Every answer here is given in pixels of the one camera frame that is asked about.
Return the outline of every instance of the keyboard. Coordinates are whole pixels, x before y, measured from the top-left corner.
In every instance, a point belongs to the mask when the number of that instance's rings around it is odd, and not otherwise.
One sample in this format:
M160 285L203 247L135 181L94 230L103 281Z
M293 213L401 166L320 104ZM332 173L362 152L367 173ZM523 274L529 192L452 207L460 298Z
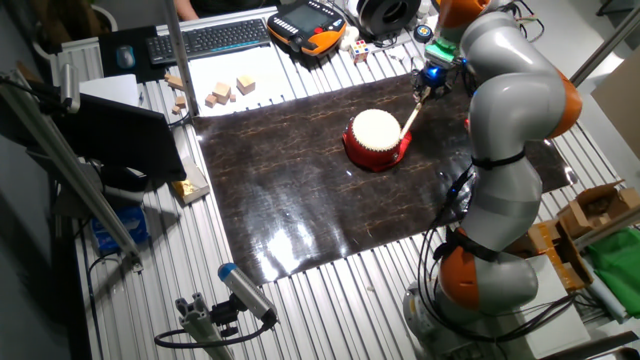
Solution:
M187 58L226 54L268 45L271 40L262 20L246 20L182 32ZM175 63L169 35L146 39L152 65Z

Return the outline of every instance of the white paper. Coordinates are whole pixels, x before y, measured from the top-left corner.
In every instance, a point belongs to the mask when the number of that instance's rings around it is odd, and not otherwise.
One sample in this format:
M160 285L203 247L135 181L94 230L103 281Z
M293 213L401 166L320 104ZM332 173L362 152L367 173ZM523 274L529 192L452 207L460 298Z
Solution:
M81 82L80 93L135 107L138 107L140 102L135 75L112 76Z

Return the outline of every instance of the computer monitor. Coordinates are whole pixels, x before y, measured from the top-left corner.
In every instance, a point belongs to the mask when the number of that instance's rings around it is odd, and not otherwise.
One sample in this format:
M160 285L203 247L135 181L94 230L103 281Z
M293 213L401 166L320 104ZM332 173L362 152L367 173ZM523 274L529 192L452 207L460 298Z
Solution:
M60 101L59 88L29 85L41 96ZM164 114L82 94L76 114L53 115L52 119L78 156L111 168L135 169L152 180L180 181L187 176ZM26 147L37 146L1 96L0 135Z

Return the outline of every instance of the yellow wooden block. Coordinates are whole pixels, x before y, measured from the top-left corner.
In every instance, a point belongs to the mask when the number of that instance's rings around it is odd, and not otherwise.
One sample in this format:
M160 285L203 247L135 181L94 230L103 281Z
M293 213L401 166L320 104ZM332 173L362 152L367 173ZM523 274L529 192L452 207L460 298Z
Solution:
M238 90L242 95L247 95L256 89L256 82L249 75L242 75L237 79Z
M218 102L218 99L216 99L216 97L211 94L209 94L207 98L204 100L204 104L210 108L214 107L217 102Z
M231 86L225 83L217 83L216 88L213 90L213 95L218 99L220 104L226 104L231 96Z

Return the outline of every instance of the person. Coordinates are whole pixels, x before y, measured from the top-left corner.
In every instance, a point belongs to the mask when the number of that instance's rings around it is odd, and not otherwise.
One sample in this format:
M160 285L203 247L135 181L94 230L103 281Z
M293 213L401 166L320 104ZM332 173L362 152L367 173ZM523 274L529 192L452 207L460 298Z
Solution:
M277 5L276 0L173 0L178 16L183 21Z

